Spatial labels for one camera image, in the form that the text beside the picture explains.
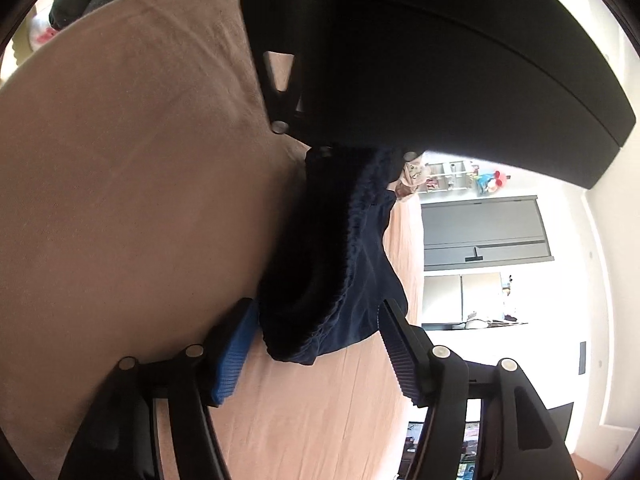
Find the navy skirt with white stripes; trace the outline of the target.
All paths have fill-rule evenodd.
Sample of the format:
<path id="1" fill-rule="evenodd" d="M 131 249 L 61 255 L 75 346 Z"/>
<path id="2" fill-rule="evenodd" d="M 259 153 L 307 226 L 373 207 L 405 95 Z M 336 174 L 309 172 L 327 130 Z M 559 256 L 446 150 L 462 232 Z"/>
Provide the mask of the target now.
<path id="1" fill-rule="evenodd" d="M 311 148 L 306 181 L 258 285 L 262 338 L 276 361 L 310 365 L 378 330 L 386 300 L 408 300 L 383 247 L 396 196 L 393 154 Z"/>

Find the pink printed pajama garment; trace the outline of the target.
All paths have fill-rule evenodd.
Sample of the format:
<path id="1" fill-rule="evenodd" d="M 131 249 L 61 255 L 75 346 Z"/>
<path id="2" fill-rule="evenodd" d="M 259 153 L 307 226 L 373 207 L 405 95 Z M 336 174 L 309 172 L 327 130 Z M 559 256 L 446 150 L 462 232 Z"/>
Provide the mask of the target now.
<path id="1" fill-rule="evenodd" d="M 420 158 L 405 162 L 399 178 L 387 185 L 387 189 L 393 192 L 398 200 L 405 200 L 407 197 L 416 194 L 422 184 L 431 175 L 431 170 Z"/>

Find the silver refrigerator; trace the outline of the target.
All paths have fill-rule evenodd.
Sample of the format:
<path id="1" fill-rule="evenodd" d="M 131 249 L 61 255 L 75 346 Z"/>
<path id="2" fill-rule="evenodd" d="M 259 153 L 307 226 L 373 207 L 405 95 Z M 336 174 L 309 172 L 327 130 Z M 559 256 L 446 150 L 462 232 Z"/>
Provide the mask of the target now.
<path id="1" fill-rule="evenodd" d="M 502 320 L 506 314 L 499 273 L 424 278 L 422 324 L 461 323 L 479 318 Z"/>

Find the grey door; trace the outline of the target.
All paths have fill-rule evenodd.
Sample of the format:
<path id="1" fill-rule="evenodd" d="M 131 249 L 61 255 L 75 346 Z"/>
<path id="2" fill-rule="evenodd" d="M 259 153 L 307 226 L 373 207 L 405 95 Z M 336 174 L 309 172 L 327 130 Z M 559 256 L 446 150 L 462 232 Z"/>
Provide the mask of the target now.
<path id="1" fill-rule="evenodd" d="M 425 203 L 421 211 L 427 272 L 553 259 L 533 195 Z"/>

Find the pink bed sheet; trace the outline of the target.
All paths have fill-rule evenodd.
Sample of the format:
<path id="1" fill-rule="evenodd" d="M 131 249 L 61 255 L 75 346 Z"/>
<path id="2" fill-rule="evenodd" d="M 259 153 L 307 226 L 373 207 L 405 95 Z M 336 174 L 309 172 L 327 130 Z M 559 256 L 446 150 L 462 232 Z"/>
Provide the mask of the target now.
<path id="1" fill-rule="evenodd" d="M 239 0 L 116 0 L 2 86 L 1 479 L 58 479 L 108 376 L 257 292 L 307 151 L 261 97 Z M 397 479 L 379 334 L 311 366 L 252 343 L 212 409 L 231 479 Z"/>

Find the pink patterned floor mat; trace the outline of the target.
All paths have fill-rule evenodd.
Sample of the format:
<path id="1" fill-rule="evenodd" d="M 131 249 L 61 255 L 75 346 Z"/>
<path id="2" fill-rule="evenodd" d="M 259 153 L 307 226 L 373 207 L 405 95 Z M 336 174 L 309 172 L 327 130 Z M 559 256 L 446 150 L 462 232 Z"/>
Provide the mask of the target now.
<path id="1" fill-rule="evenodd" d="M 11 40 L 11 51 L 17 66 L 22 65 L 58 33 L 50 24 L 49 12 L 50 9 L 45 6 L 34 6 L 18 26 Z"/>

